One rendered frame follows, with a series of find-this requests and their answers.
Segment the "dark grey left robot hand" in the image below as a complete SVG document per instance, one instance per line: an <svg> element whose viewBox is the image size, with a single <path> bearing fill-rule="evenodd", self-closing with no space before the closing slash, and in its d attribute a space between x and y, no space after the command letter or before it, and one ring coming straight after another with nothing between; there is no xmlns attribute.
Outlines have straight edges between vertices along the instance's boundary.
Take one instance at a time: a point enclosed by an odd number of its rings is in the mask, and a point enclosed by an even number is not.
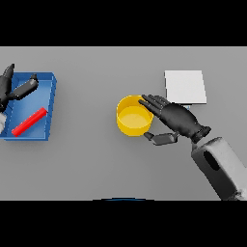
<svg viewBox="0 0 247 247"><path fill-rule="evenodd" d="M39 86L38 77L34 73L28 81L12 90L13 76L14 64L10 64L0 75L0 113L6 110L10 100L22 100Z"/></svg>

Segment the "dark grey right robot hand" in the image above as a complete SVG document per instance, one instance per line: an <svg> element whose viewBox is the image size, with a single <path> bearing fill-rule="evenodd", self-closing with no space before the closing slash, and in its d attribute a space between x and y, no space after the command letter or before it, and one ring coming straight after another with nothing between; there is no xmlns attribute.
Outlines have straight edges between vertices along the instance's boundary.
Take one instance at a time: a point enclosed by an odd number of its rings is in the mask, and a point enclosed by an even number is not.
<svg viewBox="0 0 247 247"><path fill-rule="evenodd" d="M153 113L162 123L173 130L173 133L154 135L145 132L144 136L156 146L174 144L179 136L189 138L197 144L211 131L209 126L199 124L196 117L183 106L170 102L163 96L142 95L138 102Z"/></svg>

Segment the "pale square measuring scale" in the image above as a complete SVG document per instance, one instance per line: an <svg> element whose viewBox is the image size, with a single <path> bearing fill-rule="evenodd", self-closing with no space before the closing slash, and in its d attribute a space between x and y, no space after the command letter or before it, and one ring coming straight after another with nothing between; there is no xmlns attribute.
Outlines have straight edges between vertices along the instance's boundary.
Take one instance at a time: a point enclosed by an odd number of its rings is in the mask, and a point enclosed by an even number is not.
<svg viewBox="0 0 247 247"><path fill-rule="evenodd" d="M183 105L206 104L206 89L200 70L165 70L164 77L169 101Z"/></svg>

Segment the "red beaker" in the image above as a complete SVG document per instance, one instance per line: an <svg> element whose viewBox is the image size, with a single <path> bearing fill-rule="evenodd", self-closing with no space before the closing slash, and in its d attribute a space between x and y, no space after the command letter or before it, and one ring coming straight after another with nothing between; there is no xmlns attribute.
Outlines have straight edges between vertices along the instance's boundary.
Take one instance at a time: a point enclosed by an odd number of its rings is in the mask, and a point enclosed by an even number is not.
<svg viewBox="0 0 247 247"><path fill-rule="evenodd" d="M29 127L37 123L40 119L42 119L47 114L47 111L45 108L40 108L35 113L30 115L25 121L20 123L18 126L16 126L12 130L12 135L14 137L17 137L21 135L23 132L25 132Z"/></svg>

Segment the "yellow bowl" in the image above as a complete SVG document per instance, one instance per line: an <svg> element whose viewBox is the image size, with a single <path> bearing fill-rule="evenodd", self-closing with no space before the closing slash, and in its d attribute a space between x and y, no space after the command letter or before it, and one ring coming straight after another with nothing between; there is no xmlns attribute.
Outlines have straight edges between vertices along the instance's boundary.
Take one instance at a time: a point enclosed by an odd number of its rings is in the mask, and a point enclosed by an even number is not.
<svg viewBox="0 0 247 247"><path fill-rule="evenodd" d="M119 130L130 137L139 137L147 132L153 113L139 103L141 96L129 95L120 100L116 108L116 123Z"/></svg>

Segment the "blue tray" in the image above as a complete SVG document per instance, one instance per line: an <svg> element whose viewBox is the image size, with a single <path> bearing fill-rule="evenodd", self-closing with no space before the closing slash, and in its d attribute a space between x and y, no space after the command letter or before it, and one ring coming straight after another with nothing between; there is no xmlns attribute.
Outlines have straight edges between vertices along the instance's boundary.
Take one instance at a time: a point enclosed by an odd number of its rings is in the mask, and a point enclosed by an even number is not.
<svg viewBox="0 0 247 247"><path fill-rule="evenodd" d="M7 116L5 128L0 133L0 139L6 141L47 141L50 135L50 126L56 94L56 77L53 72L37 72L38 88L22 100L10 100L4 112ZM32 116L41 108L47 114L30 126L21 135L15 137L12 130Z"/></svg>

